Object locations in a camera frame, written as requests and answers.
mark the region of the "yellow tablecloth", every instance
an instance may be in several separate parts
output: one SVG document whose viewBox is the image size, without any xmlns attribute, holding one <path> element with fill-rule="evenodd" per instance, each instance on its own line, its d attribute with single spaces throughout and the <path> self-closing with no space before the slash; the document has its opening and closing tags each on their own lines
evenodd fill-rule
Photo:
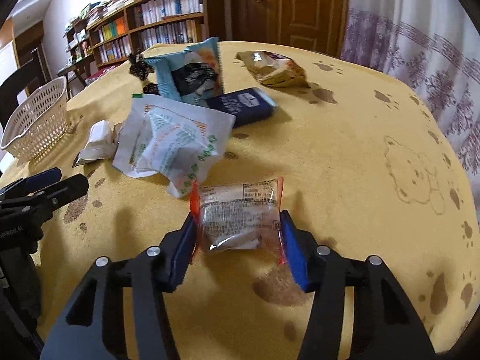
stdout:
<svg viewBox="0 0 480 360">
<path fill-rule="evenodd" d="M 145 54 L 183 48 L 158 45 Z M 205 184 L 284 176 L 282 209 L 297 226 L 343 256 L 380 255 L 413 302 L 435 349 L 449 349 L 480 302 L 480 237 L 467 177 L 429 110 L 406 85 L 382 73 L 261 43 L 220 44 L 226 91 L 258 85 L 234 59 L 248 50 L 291 57 L 305 68 L 311 89 L 263 88 L 279 112 L 234 130 L 225 158 Z M 14 163 L 0 180 L 5 185 L 59 167 L 64 176 L 82 172 L 90 181 L 87 196 L 43 226 L 45 237 L 35 256 L 43 286 L 43 337 L 97 257 L 134 257 L 179 228 L 189 211 L 185 199 L 167 195 L 161 175 L 128 178 L 107 160 L 71 168 L 93 123 L 127 117 L 131 94 L 142 90 L 128 74 L 129 66 L 124 63 L 68 102 L 68 133 L 39 159 Z M 184 284 L 166 295 L 166 306 L 183 360 L 278 360 L 296 358 L 312 299 L 273 257 L 259 250 L 233 251 L 196 259 Z M 348 292 L 344 357 L 352 299 Z M 128 312 L 129 355 L 135 359 Z"/>
</svg>

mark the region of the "silver screw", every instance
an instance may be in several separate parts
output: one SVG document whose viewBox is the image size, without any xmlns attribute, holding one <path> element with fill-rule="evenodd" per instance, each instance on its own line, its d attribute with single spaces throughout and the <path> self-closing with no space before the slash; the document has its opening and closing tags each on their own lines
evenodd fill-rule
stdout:
<svg viewBox="0 0 480 360">
<path fill-rule="evenodd" d="M 106 266 L 109 263 L 109 260 L 107 257 L 98 257 L 97 261 L 95 261 L 96 266 Z"/>
<path fill-rule="evenodd" d="M 328 256 L 330 254 L 330 248 L 328 246 L 321 245 L 317 247 L 317 253 L 321 256 Z"/>
<path fill-rule="evenodd" d="M 150 257 L 158 256 L 160 254 L 160 248 L 158 246 L 151 246 L 147 249 L 147 255 Z"/>
<path fill-rule="evenodd" d="M 370 256 L 368 258 L 368 261 L 370 261 L 370 264 L 372 264 L 373 266 L 379 266 L 380 264 L 382 264 L 382 259 L 378 256 Z"/>
</svg>

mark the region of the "gold snack bag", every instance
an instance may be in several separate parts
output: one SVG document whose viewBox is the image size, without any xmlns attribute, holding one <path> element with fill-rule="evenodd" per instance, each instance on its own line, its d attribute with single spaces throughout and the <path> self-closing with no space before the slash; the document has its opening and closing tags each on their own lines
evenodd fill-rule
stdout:
<svg viewBox="0 0 480 360">
<path fill-rule="evenodd" d="M 305 70 L 286 56 L 269 51 L 244 51 L 235 58 L 243 61 L 251 75 L 267 87 L 309 86 Z"/>
</svg>

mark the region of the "basket rim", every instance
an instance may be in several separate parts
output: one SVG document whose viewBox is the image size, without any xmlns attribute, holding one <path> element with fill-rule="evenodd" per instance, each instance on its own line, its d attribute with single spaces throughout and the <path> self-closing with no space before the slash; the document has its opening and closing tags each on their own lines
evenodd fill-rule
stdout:
<svg viewBox="0 0 480 360">
<path fill-rule="evenodd" d="M 8 142 L 6 145 L 3 144 L 3 138 L 6 137 L 5 135 L 5 132 L 7 131 L 7 127 L 9 126 L 9 123 L 10 121 L 12 120 L 13 116 L 15 115 L 15 113 L 17 112 L 17 110 L 23 106 L 23 104 L 25 104 L 27 101 L 29 101 L 33 96 L 35 96 L 38 92 L 40 92 L 42 89 L 44 89 L 47 85 L 51 85 L 54 81 L 62 81 L 63 83 L 63 91 L 61 93 L 61 95 L 52 103 L 50 104 L 50 107 L 48 107 L 45 111 L 42 112 L 42 114 L 40 114 L 31 124 L 30 126 L 28 126 L 28 128 L 23 132 L 21 133 L 20 135 L 17 135 L 16 137 L 12 138 L 10 140 L 10 142 Z M 27 132 L 32 128 L 33 125 L 35 125 L 35 123 L 45 114 L 45 112 L 47 112 L 49 109 L 51 109 L 55 104 L 58 103 L 58 101 L 60 99 L 63 98 L 63 96 L 65 95 L 65 92 L 67 90 L 67 79 L 65 78 L 65 76 L 61 76 L 61 77 L 57 77 L 57 78 L 54 78 L 52 81 L 49 81 L 48 83 L 46 83 L 45 85 L 42 85 L 41 87 L 35 89 L 32 94 L 30 96 L 28 96 L 25 101 L 22 103 L 22 104 L 19 104 L 18 107 L 15 109 L 15 111 L 12 112 L 12 114 L 10 115 L 9 119 L 8 119 L 8 122 L 5 126 L 5 128 L 3 129 L 3 134 L 2 134 L 2 138 L 1 138 L 1 142 L 0 142 L 0 149 L 1 150 L 7 150 L 7 148 L 12 144 L 14 143 L 16 140 L 19 140 L 21 138 L 23 138 L 24 135 L 27 134 Z"/>
</svg>

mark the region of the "white plastic basket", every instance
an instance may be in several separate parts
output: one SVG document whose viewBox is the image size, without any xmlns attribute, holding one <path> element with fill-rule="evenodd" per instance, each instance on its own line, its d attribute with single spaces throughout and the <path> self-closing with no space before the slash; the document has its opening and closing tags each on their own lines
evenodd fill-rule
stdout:
<svg viewBox="0 0 480 360">
<path fill-rule="evenodd" d="M 23 161 L 35 158 L 65 134 L 66 114 L 67 80 L 62 76 L 17 107 L 3 129 L 0 148 Z"/>
</svg>

